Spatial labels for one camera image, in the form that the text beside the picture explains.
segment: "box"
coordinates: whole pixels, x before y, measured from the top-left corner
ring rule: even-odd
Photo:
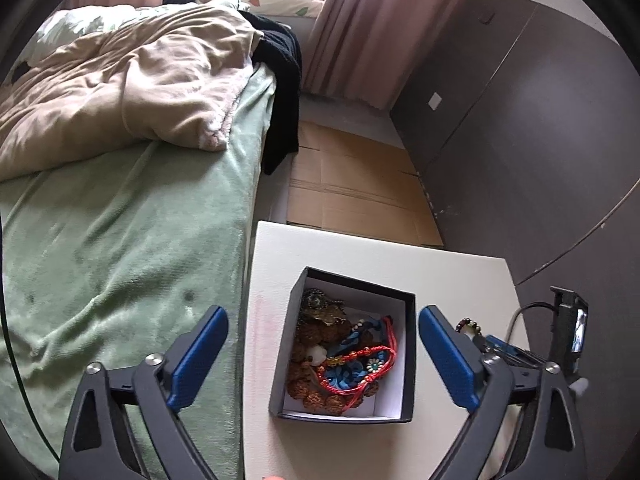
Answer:
[[[287,222],[417,246],[442,240],[406,150],[300,123]]]
[[[286,392],[287,371],[294,343],[300,302],[306,288],[319,288],[332,299],[344,300],[348,317],[359,317],[359,311],[375,316],[391,316],[396,335],[396,362],[380,379],[375,396],[345,415],[331,416],[307,413],[300,400]],[[289,296],[289,307],[282,331],[278,361],[271,388],[271,415],[292,420],[334,422],[339,424],[381,424],[409,422],[414,413],[415,387],[415,296],[400,290],[361,282],[346,276],[307,267]]]

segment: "white table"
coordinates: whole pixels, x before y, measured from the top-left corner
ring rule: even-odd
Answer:
[[[410,423],[351,426],[270,417],[271,382],[289,292],[306,266],[413,292],[418,312],[436,304],[454,326],[470,317],[483,333],[504,336],[518,307],[506,262],[284,224],[258,224],[244,350],[247,480],[270,475],[286,480],[428,479],[458,434],[466,411],[450,400],[419,340]],[[527,348],[521,324],[513,343]],[[513,425],[510,415],[503,425],[507,432]],[[502,434],[490,468],[497,469],[507,443]]]

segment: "open jewelry box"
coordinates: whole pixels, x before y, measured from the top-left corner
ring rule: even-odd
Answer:
[[[375,394],[362,396],[362,402],[357,407],[346,409],[341,415],[332,415],[322,408],[307,409],[302,400],[291,397],[287,387],[292,350],[295,344],[300,344],[296,332],[300,307],[303,295],[308,294],[310,289],[320,290],[333,300],[341,300],[341,310],[348,318],[349,326],[357,327],[358,322],[365,319],[380,326],[384,324],[384,317],[392,320],[389,333],[395,339],[395,362],[377,381]],[[307,267],[289,296],[271,389],[270,413],[279,418],[339,424],[409,422],[414,412],[415,345],[413,294]]]

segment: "wall outlet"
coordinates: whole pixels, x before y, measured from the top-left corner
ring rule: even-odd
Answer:
[[[442,101],[442,97],[440,97],[440,95],[437,92],[434,92],[427,104],[430,106],[431,110],[435,111],[435,109],[438,107],[441,101]]]

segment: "beige blanket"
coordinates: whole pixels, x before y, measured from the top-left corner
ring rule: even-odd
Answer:
[[[260,35],[202,5],[59,48],[0,104],[0,181],[141,139],[225,149]]]

